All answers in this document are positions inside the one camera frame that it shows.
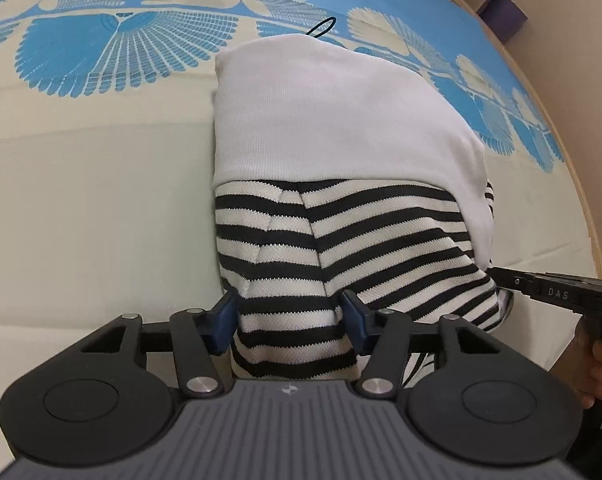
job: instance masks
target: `black cable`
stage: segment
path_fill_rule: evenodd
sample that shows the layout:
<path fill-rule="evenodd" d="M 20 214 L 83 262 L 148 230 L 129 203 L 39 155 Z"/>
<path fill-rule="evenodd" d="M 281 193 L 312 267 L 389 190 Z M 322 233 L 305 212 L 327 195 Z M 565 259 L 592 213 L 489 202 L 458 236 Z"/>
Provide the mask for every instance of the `black cable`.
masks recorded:
<path fill-rule="evenodd" d="M 334 27 L 335 23 L 337 22 L 337 19 L 334 16 L 330 16 L 329 18 L 325 18 L 321 23 L 317 23 L 313 28 L 311 28 L 309 31 L 306 32 L 306 36 L 311 36 L 312 33 L 319 27 L 321 27 L 322 25 L 328 23 L 328 22 L 332 22 L 330 23 L 330 25 L 328 25 L 328 27 L 325 30 L 322 30 L 321 32 L 319 32 L 319 34 L 317 34 L 316 36 L 313 36 L 313 38 L 321 38 L 322 35 L 324 35 L 326 32 L 330 32 L 332 30 L 332 27 Z"/>

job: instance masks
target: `round black disc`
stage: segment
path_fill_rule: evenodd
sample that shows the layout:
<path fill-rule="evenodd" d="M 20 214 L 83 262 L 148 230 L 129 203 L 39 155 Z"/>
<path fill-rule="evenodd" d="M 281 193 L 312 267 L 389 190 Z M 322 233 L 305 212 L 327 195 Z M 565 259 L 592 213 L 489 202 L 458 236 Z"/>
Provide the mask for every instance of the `round black disc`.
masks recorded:
<path fill-rule="evenodd" d="M 523 466 L 565 453 L 581 423 L 568 388 L 536 365 L 468 356 L 424 377 L 407 414 L 436 447 L 463 460 Z"/>
<path fill-rule="evenodd" d="M 3 394 L 0 425 L 17 453 L 57 466 L 113 462 L 156 439 L 174 412 L 168 387 L 131 360 L 51 360 Z"/>
<path fill-rule="evenodd" d="M 88 422 L 108 415 L 118 401 L 114 386 L 94 379 L 77 379 L 54 386 L 43 404 L 47 413 L 65 422 Z"/>

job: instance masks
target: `bed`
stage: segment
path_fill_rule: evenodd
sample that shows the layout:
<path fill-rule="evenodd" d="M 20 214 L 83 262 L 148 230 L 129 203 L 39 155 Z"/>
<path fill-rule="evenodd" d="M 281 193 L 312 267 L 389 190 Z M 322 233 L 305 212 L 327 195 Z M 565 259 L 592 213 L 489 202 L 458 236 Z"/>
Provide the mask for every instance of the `bed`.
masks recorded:
<path fill-rule="evenodd" d="M 542 106 L 450 0 L 0 0 L 0 395 L 122 312 L 214 304 L 214 56 L 329 16 L 322 40 L 418 72 L 483 140 L 496 265 L 596 275 Z M 575 322 L 518 297 L 496 335 L 549 368 Z"/>

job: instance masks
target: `black and white striped fabric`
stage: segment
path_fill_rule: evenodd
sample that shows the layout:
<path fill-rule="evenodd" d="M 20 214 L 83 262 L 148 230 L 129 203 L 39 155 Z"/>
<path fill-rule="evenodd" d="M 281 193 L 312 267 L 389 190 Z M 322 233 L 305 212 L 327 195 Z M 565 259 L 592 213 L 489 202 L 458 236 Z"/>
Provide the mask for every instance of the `black and white striped fabric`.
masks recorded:
<path fill-rule="evenodd" d="M 228 182 L 215 190 L 217 250 L 239 297 L 233 370 L 242 378 L 355 379 L 337 295 L 436 322 L 455 313 L 491 330 L 494 283 L 478 269 L 454 197 L 418 182 Z M 492 208 L 492 188 L 486 190 Z M 411 357 L 406 384 L 431 358 Z"/>

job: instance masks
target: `white cloth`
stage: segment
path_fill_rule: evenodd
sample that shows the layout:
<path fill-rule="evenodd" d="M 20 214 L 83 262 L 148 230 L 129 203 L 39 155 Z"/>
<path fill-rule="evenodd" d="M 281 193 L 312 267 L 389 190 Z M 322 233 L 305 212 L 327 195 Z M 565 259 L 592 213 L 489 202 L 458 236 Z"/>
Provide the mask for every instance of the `white cloth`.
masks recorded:
<path fill-rule="evenodd" d="M 217 56 L 214 186 L 233 180 L 413 180 L 452 193 L 486 269 L 484 146 L 423 77 L 310 36 Z"/>

